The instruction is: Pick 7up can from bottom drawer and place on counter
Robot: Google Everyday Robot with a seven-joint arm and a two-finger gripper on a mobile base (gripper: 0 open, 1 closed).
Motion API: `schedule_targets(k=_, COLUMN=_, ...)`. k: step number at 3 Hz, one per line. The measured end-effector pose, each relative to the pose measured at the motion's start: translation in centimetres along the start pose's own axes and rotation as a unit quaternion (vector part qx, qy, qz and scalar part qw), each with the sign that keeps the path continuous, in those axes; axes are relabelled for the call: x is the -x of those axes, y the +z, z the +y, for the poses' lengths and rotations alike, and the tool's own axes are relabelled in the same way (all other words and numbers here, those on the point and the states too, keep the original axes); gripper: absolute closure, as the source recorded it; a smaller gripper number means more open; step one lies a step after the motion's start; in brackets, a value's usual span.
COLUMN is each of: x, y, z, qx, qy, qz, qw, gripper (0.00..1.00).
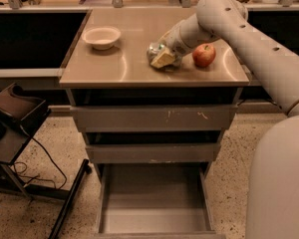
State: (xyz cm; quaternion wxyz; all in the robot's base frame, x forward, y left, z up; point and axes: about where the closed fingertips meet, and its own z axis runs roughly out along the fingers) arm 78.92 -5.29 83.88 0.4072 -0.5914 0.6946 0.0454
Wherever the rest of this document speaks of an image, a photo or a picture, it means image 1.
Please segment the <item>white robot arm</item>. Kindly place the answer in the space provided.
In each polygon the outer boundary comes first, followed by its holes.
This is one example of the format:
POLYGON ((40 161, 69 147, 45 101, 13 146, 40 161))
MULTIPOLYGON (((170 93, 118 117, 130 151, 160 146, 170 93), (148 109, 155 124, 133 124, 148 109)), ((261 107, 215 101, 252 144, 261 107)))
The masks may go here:
POLYGON ((250 168, 246 239, 299 239, 299 56, 247 22, 235 0, 199 0, 195 13, 149 45, 160 69, 198 45, 224 40, 287 119, 260 139, 250 168))

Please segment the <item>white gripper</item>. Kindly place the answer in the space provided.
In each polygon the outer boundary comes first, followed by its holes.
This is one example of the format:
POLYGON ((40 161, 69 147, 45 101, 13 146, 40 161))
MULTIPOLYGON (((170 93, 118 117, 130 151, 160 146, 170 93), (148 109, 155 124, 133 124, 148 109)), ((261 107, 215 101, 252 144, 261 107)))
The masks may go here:
POLYGON ((171 65, 175 61, 175 55, 184 57, 196 47, 196 27, 191 24, 177 23, 158 42, 167 48, 153 51, 150 64, 157 68, 171 65))

